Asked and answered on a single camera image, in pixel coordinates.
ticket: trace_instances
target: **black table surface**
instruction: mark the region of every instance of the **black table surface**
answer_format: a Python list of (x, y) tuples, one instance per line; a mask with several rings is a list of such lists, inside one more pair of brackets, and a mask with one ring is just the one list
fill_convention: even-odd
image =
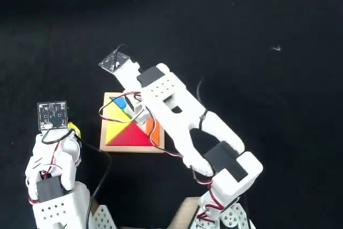
[[(264, 165), (248, 191), (257, 228), (338, 228), (341, 216), (343, 0), (0, 0), (2, 228), (35, 228), (24, 171), (36, 103), (66, 100), (99, 145), (97, 64), (120, 43), (143, 69), (163, 62)], [(200, 153), (215, 139), (193, 131)], [(167, 148), (173, 144), (167, 138)], [(93, 191), (106, 167), (86, 147), (77, 179)], [(166, 227), (206, 188), (165, 154), (113, 153), (98, 201), (117, 225)]]

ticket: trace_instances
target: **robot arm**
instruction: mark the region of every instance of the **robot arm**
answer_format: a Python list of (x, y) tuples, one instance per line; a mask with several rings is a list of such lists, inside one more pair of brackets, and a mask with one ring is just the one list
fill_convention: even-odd
[[(158, 64), (140, 73), (139, 64), (122, 53), (118, 53), (115, 65), (113, 62), (112, 54), (99, 66), (116, 76), (126, 92), (140, 92), (141, 102), (133, 105), (132, 114), (138, 113), (136, 108), (146, 107), (173, 139), (186, 167), (202, 175), (213, 176), (209, 191), (199, 201), (194, 228), (214, 228), (205, 227), (204, 221), (219, 226), (220, 214), (251, 187), (263, 170), (262, 164), (252, 153), (244, 152), (239, 136), (215, 113), (206, 112), (166, 65)], [(175, 107), (181, 111), (174, 113)], [(215, 136), (220, 142), (204, 157), (194, 148), (189, 133), (193, 128), (199, 129), (201, 123), (202, 131)]]
[[(67, 122), (66, 102), (38, 104), (38, 117), (42, 133), (36, 136), (25, 171), (37, 228), (116, 229), (105, 205), (91, 215), (94, 196), (91, 198), (87, 187), (75, 181), (82, 140), (79, 129)], [(100, 222), (100, 215), (106, 220)]]
[[(57, 129), (48, 132), (46, 141), (58, 139), (71, 129)], [(42, 137), (47, 132), (36, 136), (33, 155), (27, 165), (26, 185), (33, 201), (38, 201), (37, 183), (49, 174), (51, 177), (60, 176), (61, 185), (66, 191), (74, 188), (76, 167), (80, 164), (80, 145), (72, 132), (67, 138), (54, 143), (42, 143)]]

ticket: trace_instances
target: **red and white wire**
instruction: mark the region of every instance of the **red and white wire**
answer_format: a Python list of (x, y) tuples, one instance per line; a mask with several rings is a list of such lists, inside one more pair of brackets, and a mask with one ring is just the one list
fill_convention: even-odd
[[(205, 205), (205, 209), (208, 209), (208, 208), (213, 208), (213, 209), (218, 209), (218, 210), (223, 210), (225, 207), (218, 201), (218, 199), (215, 197), (215, 195), (213, 194), (213, 192), (211, 191), (211, 185), (207, 185), (208, 187), (208, 192), (210, 193), (211, 195), (211, 198), (212, 200), (216, 203), (216, 205), (213, 205), (213, 204), (206, 204)], [(208, 222), (212, 222), (212, 223), (215, 223), (214, 220), (212, 219), (209, 219), (207, 214), (206, 214), (206, 211), (200, 213), (197, 215), (197, 218), (199, 220), (204, 220), (204, 221), (208, 221)]]
[(192, 172), (193, 172), (193, 179), (197, 181), (198, 184), (201, 184), (201, 185), (209, 185), (211, 184), (213, 181), (212, 180), (208, 180), (208, 181), (201, 181), (201, 180), (198, 180), (197, 176), (195, 175), (195, 171), (194, 169), (191, 167), (192, 169)]
[(151, 143), (151, 145), (153, 145), (155, 148), (165, 152), (166, 154), (172, 156), (172, 157), (178, 157), (178, 158), (182, 158), (182, 155), (179, 153), (173, 153), (173, 152), (169, 152), (167, 150), (162, 149), (161, 147), (158, 147), (157, 144), (154, 142), (154, 140), (152, 139), (152, 134), (154, 133), (155, 129), (156, 129), (156, 125), (157, 125), (157, 121), (156, 118), (153, 116), (153, 114), (151, 113), (151, 111), (146, 107), (146, 109), (148, 110), (148, 112), (150, 113), (150, 116), (152, 117), (152, 119), (154, 120), (153, 124), (153, 128), (151, 130), (151, 132), (149, 133), (149, 142)]
[(30, 174), (26, 177), (26, 179), (25, 179), (25, 184), (26, 184), (27, 187), (28, 187), (28, 185), (29, 185), (28, 179), (29, 179), (30, 176), (33, 174), (33, 172), (36, 172), (36, 171), (40, 172), (40, 171), (42, 171), (41, 168), (42, 168), (42, 167), (45, 167), (45, 166), (56, 167), (56, 168), (59, 168), (59, 169), (62, 171), (62, 167), (61, 167), (61, 166), (57, 166), (57, 165), (55, 165), (55, 164), (44, 164), (44, 165), (40, 165), (40, 166), (38, 166), (37, 168), (31, 170)]

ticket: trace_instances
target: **orange triangle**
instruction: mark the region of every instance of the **orange triangle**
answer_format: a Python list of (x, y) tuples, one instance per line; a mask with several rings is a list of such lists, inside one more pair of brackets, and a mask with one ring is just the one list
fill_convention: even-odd
[(107, 146), (151, 146), (148, 136), (135, 124), (130, 123)]

